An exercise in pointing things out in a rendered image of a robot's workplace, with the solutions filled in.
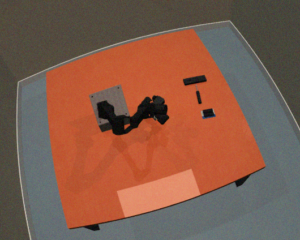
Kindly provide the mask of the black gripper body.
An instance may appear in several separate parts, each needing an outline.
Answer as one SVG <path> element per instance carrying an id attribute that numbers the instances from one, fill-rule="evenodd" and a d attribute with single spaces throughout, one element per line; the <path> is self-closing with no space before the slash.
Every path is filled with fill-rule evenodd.
<path id="1" fill-rule="evenodd" d="M 149 97 L 146 97 L 142 103 L 146 103 L 146 102 L 151 102 L 152 100 L 149 98 Z M 141 103 L 141 104 L 142 104 Z M 168 119 L 169 119 L 169 116 L 166 114 L 166 115 L 162 115 L 162 114 L 154 114 L 154 116 L 158 117 L 158 122 L 163 125 Z"/>

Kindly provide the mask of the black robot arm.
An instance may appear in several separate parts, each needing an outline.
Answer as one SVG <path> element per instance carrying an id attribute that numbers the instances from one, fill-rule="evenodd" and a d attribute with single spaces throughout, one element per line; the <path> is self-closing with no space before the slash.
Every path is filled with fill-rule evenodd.
<path id="1" fill-rule="evenodd" d="M 138 125 L 143 119 L 153 118 L 154 114 L 166 115 L 168 106 L 165 103 L 165 99 L 161 96 L 153 95 L 153 102 L 146 102 L 139 104 L 137 112 L 132 117 L 125 115 L 114 114 L 114 106 L 110 105 L 107 100 L 97 103 L 98 117 L 107 119 L 112 126 L 112 133 L 120 136 L 128 134 L 132 129 L 138 128 Z M 150 114 L 150 116 L 149 116 Z M 124 130 L 124 118 L 130 119 L 130 125 Z"/>

